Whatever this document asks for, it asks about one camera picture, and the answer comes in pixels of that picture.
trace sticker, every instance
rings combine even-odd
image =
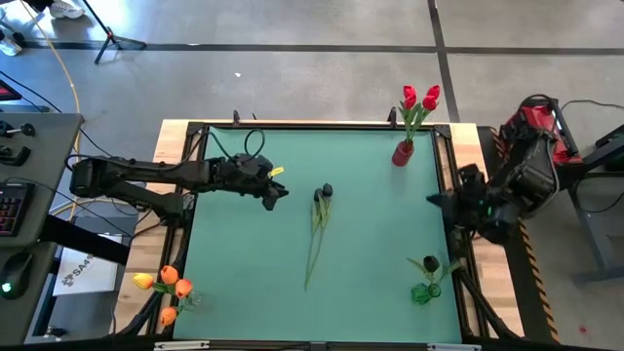
[[[273,171],[271,171],[271,173],[269,174],[270,176],[276,176],[280,173],[284,172],[284,167],[278,167],[276,169],[273,169]]]

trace dark tulip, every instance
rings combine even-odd
[[[329,183],[323,185],[323,196],[331,197],[333,195],[333,188]]]
[[[433,273],[440,267],[440,262],[435,256],[426,256],[422,259],[422,265],[425,266],[427,272]]]
[[[314,190],[314,202],[319,202],[321,196],[323,196],[323,190],[321,190],[321,188]]]

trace green tabletop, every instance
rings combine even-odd
[[[248,130],[211,128],[228,153],[243,152]],[[399,131],[267,130],[262,155],[285,171],[290,195],[273,212],[260,199],[199,196],[184,277],[201,305],[175,322],[176,339],[460,343],[451,279],[424,306],[424,283],[407,257],[448,263],[432,137],[414,138],[406,167],[392,165]],[[259,135],[250,138],[250,152]],[[221,156],[209,137],[207,157]],[[331,219],[304,290],[314,190],[333,186]]]

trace desk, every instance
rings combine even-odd
[[[165,120],[161,128],[158,144],[156,147],[154,161],[164,161],[167,163],[176,163],[179,161],[182,153],[182,147],[185,143],[187,134],[188,120]],[[204,121],[204,122],[223,122],[220,121]],[[289,123],[301,124],[310,123],[310,121],[288,121]],[[254,123],[285,123],[285,121],[247,121],[244,124],[253,125]],[[358,122],[344,122],[345,124],[360,124]],[[387,126],[386,123],[372,123],[369,125]],[[485,163],[481,153],[480,142],[475,125],[472,124],[451,124],[452,145],[454,148],[454,157],[458,166],[477,163],[482,171],[485,171]],[[448,175],[448,164],[443,165],[445,175]],[[157,192],[171,192],[174,187],[165,184],[149,184],[148,188]],[[145,220],[137,230],[154,224],[158,219],[153,216]],[[174,236],[173,254],[175,256],[179,242],[180,230]],[[161,264],[161,255],[165,246],[165,228],[157,228],[145,233],[133,242],[129,260],[126,266],[122,288],[116,308],[118,328],[127,325],[138,310],[142,307],[145,300],[149,297],[149,291],[139,290],[132,282],[133,274],[137,272],[147,272],[154,276],[157,275],[159,265]],[[474,245],[475,257],[481,282],[482,291],[486,298],[490,301],[496,312],[507,323],[507,325],[516,333],[523,334],[522,324],[519,317],[518,306],[507,266],[505,252],[494,245],[485,241],[480,241]],[[476,319],[474,318],[474,304],[470,297],[466,297],[466,305],[470,315],[470,327],[476,332]]]

